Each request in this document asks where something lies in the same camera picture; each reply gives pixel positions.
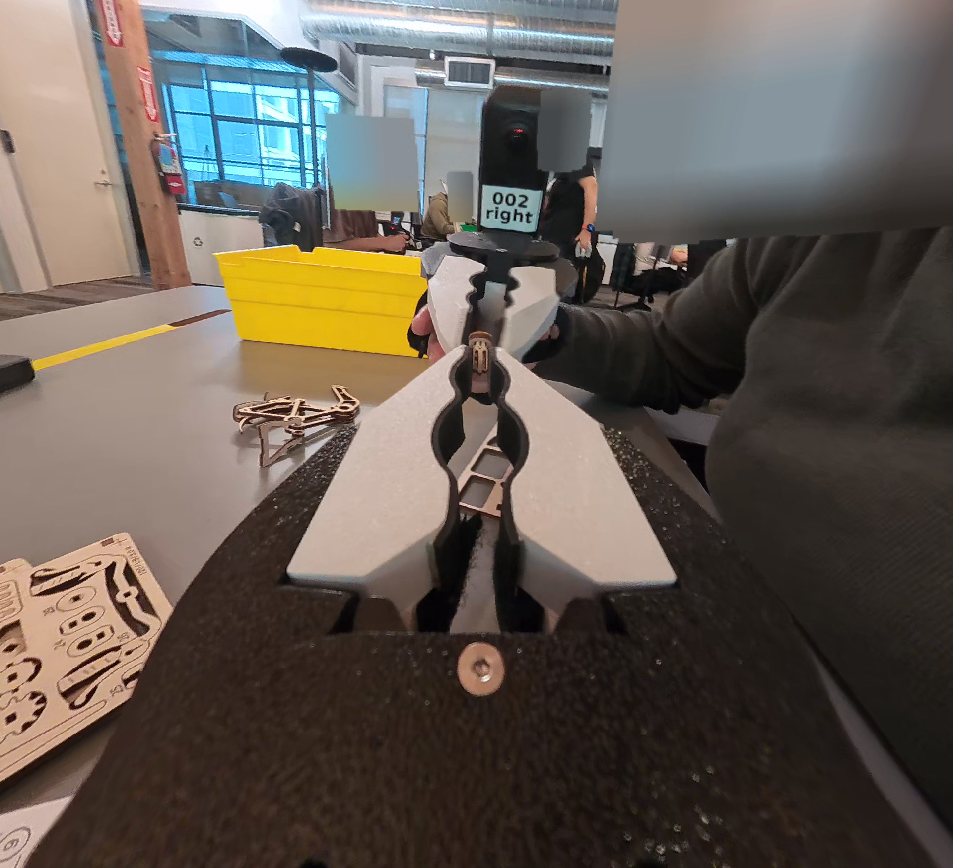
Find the partly built wooden model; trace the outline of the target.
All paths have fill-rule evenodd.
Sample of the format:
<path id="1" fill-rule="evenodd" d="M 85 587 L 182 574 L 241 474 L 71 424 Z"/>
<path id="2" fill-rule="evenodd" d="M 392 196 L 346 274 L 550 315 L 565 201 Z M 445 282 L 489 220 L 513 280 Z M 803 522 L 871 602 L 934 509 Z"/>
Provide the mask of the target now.
<path id="1" fill-rule="evenodd" d="M 257 434 L 261 469 L 300 451 L 316 436 L 355 422 L 361 407 L 359 399 L 344 386 L 333 385 L 331 391 L 334 400 L 329 405 L 316 405 L 301 397 L 265 394 L 232 408 L 232 421 L 238 433 L 252 429 Z"/>

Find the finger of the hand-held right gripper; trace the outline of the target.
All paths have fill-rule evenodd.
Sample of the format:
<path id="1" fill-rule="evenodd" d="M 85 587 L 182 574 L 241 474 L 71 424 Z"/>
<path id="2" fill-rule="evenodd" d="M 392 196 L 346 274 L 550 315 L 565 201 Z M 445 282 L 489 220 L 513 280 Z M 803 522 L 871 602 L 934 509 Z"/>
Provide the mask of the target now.
<path id="1" fill-rule="evenodd" d="M 554 325 L 560 294 L 553 267 L 522 266 L 509 271 L 496 347 L 522 360 Z"/>
<path id="2" fill-rule="evenodd" d="M 466 257 L 444 257 L 429 280 L 427 306 L 435 341 L 444 352 L 468 345 L 473 297 L 485 266 Z"/>

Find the wooden support post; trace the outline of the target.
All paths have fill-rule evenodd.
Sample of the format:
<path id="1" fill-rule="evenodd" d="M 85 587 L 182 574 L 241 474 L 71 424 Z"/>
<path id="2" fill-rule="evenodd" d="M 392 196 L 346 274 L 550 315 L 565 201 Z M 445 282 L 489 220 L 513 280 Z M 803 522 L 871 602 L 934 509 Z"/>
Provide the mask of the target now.
<path id="1" fill-rule="evenodd" d="M 177 204 L 153 158 L 162 133 L 140 0 L 94 0 L 153 285 L 192 285 Z"/>

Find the white wall vent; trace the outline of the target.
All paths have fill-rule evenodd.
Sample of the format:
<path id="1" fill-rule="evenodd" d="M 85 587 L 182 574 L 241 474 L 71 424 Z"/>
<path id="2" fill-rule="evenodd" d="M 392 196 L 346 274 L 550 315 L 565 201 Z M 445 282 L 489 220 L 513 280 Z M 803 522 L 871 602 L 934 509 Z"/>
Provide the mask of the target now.
<path id="1" fill-rule="evenodd" d="M 490 90 L 494 88 L 495 62 L 489 58 L 446 56 L 444 85 L 447 88 Z"/>

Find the white low cabinet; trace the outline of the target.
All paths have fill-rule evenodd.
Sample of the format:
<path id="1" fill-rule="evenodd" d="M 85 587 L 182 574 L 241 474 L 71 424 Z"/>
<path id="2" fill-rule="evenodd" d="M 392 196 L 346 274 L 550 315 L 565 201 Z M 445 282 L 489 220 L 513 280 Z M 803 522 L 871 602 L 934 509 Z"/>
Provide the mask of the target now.
<path id="1" fill-rule="evenodd" d="M 216 255 L 262 248 L 257 213 L 183 208 L 178 215 L 189 276 L 195 286 L 223 286 Z"/>

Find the wooden parts sheet with slots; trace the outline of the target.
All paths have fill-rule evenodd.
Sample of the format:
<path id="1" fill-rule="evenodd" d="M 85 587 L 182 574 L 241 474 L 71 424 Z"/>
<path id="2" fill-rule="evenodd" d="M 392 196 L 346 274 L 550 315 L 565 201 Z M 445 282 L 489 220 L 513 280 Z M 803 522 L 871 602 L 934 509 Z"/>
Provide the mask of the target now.
<path id="1" fill-rule="evenodd" d="M 21 612 L 32 607 L 31 577 L 34 568 L 24 559 L 1 566 L 1 622 L 16 620 Z"/>

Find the red fire extinguisher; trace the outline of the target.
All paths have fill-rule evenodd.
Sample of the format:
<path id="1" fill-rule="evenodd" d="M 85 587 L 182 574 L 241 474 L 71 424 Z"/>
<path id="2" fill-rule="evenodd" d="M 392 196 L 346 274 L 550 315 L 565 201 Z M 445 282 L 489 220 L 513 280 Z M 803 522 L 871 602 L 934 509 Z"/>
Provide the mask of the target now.
<path id="1" fill-rule="evenodd" d="M 174 136 L 154 134 L 150 149 L 164 191 L 175 197 L 185 197 L 188 190 Z"/>

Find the person's right hand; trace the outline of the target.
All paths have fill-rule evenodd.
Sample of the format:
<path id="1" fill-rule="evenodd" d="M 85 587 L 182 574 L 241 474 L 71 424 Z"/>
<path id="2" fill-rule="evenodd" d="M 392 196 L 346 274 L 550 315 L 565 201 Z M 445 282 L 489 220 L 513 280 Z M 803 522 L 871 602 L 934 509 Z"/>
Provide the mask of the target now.
<path id="1" fill-rule="evenodd" d="M 427 358 L 432 364 L 444 356 L 444 350 L 436 337 L 432 315 L 426 301 L 417 310 L 411 322 L 408 341 L 416 349 L 418 357 Z"/>

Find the yellow tape strip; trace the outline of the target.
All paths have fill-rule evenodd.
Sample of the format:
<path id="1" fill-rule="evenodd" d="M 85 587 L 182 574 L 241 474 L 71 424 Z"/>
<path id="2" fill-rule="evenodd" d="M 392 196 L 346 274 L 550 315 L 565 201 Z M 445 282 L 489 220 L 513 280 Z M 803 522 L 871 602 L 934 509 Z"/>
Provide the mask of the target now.
<path id="1" fill-rule="evenodd" d="M 62 365 L 69 362 L 78 361 L 82 358 L 101 353 L 107 350 L 113 350 L 116 348 L 121 348 L 125 345 L 135 343 L 138 341 L 143 341 L 152 337 L 156 337 L 162 334 L 167 334 L 173 332 L 177 329 L 177 326 L 172 324 L 163 324 L 141 331 L 137 331 L 131 334 L 125 334 L 117 336 L 115 338 L 110 338 L 106 340 L 101 340 L 95 343 L 90 343 L 88 345 L 66 350 L 53 355 L 49 355 L 40 359 L 35 359 L 31 361 L 32 368 L 35 372 L 40 372 L 42 370 L 50 369 L 52 367 Z"/>

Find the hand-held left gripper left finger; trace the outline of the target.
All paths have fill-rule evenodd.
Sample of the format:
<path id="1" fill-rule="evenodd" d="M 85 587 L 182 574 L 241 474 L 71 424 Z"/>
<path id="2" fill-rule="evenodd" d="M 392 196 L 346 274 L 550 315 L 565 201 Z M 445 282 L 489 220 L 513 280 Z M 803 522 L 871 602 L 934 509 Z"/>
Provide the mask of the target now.
<path id="1" fill-rule="evenodd" d="M 475 546 L 450 459 L 462 446 L 471 353 L 453 350 L 364 418 L 287 566 L 297 589 L 382 599 L 448 633 Z"/>

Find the yellow plastic bin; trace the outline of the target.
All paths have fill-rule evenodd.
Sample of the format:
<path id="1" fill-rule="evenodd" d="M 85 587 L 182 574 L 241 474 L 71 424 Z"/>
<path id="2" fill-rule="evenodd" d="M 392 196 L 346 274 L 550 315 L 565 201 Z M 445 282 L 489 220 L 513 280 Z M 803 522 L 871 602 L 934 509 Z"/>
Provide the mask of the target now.
<path id="1" fill-rule="evenodd" d="M 419 254 L 291 245 L 215 258 L 243 341 L 417 357 L 407 332 L 426 291 Z"/>

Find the black floor lamp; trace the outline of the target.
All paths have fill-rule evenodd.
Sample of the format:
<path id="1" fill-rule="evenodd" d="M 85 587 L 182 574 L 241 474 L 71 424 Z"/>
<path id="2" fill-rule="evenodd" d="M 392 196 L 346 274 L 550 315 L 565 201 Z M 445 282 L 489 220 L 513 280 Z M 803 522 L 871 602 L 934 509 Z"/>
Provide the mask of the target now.
<path id="1" fill-rule="evenodd" d="M 322 206 L 324 191 L 321 180 L 321 169 L 317 146 L 317 117 L 316 117 L 316 75 L 333 73 L 338 69 L 338 62 L 330 55 L 308 48 L 283 48 L 280 51 L 284 63 L 303 70 L 306 76 L 306 97 L 309 113 L 310 146 L 313 168 L 313 190 L 316 192 L 318 207 Z"/>

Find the person's right forearm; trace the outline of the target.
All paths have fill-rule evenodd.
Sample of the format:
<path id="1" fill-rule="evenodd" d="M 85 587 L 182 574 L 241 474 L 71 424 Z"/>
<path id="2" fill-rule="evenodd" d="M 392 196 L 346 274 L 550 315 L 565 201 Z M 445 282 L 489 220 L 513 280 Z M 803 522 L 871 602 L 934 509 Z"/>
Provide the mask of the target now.
<path id="1" fill-rule="evenodd" d="M 562 306 L 555 336 L 537 346 L 535 373 L 668 413 L 732 394 L 745 374 L 746 338 L 758 311 L 761 252 L 752 241 L 734 243 L 653 313 Z"/>

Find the assembly instruction booklet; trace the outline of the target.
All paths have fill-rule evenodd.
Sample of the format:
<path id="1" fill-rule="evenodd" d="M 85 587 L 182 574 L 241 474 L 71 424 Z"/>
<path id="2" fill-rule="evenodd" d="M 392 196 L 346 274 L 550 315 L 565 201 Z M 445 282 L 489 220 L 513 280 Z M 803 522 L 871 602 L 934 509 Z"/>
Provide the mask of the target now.
<path id="1" fill-rule="evenodd" d="M 1 814 L 1 867 L 23 867 L 72 796 Z"/>

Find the dark jacket on chair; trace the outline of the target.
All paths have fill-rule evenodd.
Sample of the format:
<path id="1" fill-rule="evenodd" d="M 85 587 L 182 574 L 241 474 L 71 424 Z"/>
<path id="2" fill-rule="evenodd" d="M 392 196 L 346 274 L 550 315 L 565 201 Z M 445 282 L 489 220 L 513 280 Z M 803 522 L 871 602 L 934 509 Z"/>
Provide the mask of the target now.
<path id="1" fill-rule="evenodd" d="M 297 246 L 309 253 L 324 246 L 325 191 L 277 183 L 258 214 L 264 247 Z"/>

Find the white door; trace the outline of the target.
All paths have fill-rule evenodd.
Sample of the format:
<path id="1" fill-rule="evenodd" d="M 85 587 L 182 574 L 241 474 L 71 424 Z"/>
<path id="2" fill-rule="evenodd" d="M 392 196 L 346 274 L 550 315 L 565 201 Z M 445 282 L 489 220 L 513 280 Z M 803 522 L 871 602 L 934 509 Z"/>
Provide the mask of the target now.
<path id="1" fill-rule="evenodd" d="M 4 288 L 142 265 L 86 0 L 1 0 Z"/>

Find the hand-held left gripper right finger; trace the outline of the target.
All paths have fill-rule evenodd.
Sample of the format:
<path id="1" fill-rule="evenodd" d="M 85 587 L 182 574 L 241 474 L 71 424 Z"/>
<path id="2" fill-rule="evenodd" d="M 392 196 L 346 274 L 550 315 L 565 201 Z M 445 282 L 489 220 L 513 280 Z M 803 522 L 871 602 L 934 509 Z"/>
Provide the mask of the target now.
<path id="1" fill-rule="evenodd" d="M 506 351 L 490 395 L 512 471 L 494 550 L 504 632 L 535 633 L 576 600 L 670 589 L 677 575 L 602 425 Z"/>

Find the emptied wooden parts frame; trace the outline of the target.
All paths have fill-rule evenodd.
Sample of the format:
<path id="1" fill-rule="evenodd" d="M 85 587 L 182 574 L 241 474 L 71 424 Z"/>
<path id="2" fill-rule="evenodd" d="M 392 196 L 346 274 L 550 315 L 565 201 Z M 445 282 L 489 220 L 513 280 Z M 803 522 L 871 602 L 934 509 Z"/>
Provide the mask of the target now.
<path id="1" fill-rule="evenodd" d="M 459 509 L 462 515 L 480 515 L 500 519 L 503 486 L 512 474 L 510 460 L 497 442 L 497 426 L 491 429 L 482 445 L 458 479 Z"/>

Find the wooden parts sheet with gears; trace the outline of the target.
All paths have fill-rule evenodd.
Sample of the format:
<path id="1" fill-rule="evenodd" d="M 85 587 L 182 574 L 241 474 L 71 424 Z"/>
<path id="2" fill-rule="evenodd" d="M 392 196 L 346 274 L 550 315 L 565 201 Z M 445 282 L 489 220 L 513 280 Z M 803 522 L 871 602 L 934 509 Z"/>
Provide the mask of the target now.
<path id="1" fill-rule="evenodd" d="M 173 613 L 127 533 L 31 566 L 30 612 L 1 622 L 2 786 L 128 702 Z"/>

